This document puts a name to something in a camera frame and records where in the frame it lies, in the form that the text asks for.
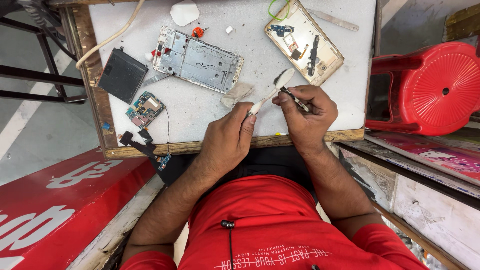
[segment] green rubber band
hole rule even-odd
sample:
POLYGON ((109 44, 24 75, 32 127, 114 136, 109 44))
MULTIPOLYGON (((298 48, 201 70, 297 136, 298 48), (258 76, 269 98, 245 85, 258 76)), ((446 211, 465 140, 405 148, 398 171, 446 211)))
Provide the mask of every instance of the green rubber band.
POLYGON ((275 17, 273 14, 270 13, 270 8, 272 7, 273 3, 275 3, 276 1, 277 1, 277 0, 273 0, 273 1, 270 3, 270 6, 268 7, 268 14, 269 14, 270 16, 272 16, 274 19, 276 19, 277 21, 280 21, 280 22, 281 22, 281 21, 285 20, 285 19, 287 18, 288 14, 290 13, 290 1, 285 0, 285 2, 287 2, 287 5, 288 5, 288 11, 287 11, 287 15, 285 15, 285 18, 283 18, 283 19, 279 19, 279 18, 275 17))

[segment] fingernail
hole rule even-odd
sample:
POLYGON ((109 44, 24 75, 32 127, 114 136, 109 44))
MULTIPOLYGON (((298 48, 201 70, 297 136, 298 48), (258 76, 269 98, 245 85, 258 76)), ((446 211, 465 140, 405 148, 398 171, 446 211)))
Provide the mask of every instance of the fingernail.
POLYGON ((280 98, 280 102, 285 102, 288 100, 288 95, 283 92, 278 94, 278 97, 280 98))
POLYGON ((250 117, 250 123, 251 123, 251 124, 255 124, 256 121, 257 121, 257 116, 256 116, 256 115, 252 115, 252 116, 250 117))

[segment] hand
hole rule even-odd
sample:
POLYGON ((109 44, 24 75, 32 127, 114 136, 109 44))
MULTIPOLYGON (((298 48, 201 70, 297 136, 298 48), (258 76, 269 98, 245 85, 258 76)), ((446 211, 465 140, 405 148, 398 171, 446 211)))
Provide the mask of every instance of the hand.
POLYGON ((229 114, 208 125, 202 150, 195 160, 202 173, 218 181, 247 156, 257 121, 255 115, 245 119, 252 106, 251 102, 239 102, 229 114))
POLYGON ((335 102, 319 86, 289 87, 288 90, 310 109, 310 113, 300 110, 284 92, 272 99, 282 107, 293 144, 302 155, 321 152, 323 137, 338 116, 335 102))

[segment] white cable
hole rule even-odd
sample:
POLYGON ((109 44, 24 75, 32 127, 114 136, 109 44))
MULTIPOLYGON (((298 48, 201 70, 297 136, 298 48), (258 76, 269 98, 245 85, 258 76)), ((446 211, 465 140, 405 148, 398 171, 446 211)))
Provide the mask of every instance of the white cable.
POLYGON ((128 20, 127 24, 120 30, 118 31, 116 34, 114 34, 113 36, 109 37, 107 40, 105 40, 104 42, 98 44, 97 46, 93 47, 91 50, 89 50, 78 62, 77 64, 75 65, 75 67, 80 70, 80 65, 88 58, 90 57, 90 55, 92 55, 94 52, 96 52, 98 49, 100 49, 101 47, 105 46, 107 43, 111 42, 112 40, 118 38, 118 36, 120 36, 121 34, 123 34, 123 32, 125 32, 128 27, 130 27, 130 25, 133 23, 133 20, 135 20, 135 17, 137 16, 137 13, 138 11, 140 10, 140 8, 142 7, 142 5, 144 4, 145 0, 140 0, 138 2, 138 5, 137 5, 137 8, 135 9, 135 11, 133 12, 130 20, 128 20))

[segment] red t-shirt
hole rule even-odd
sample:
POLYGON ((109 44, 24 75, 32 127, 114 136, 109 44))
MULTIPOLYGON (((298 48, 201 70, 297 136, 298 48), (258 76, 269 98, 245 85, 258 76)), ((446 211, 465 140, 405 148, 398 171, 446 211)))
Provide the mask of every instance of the red t-shirt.
MULTIPOLYGON (((299 184, 273 175, 240 178, 220 186, 190 215, 190 234, 179 269, 230 270, 229 230, 234 221, 234 269, 426 269, 387 226, 370 224, 348 240, 322 221, 299 184)), ((174 270, 173 260, 148 251, 121 270, 174 270)))

